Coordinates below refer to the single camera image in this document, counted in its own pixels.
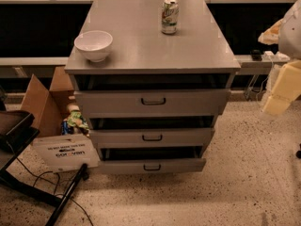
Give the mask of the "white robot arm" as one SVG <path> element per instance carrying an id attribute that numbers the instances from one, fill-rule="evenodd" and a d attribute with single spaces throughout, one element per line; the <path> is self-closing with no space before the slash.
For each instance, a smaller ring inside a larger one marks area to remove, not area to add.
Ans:
<path id="1" fill-rule="evenodd" d="M 262 107 L 271 116 L 282 114 L 301 95 L 301 0 L 297 0 L 284 17 L 260 34 L 263 44 L 277 44 L 290 61 L 278 72 L 275 84 Z"/>

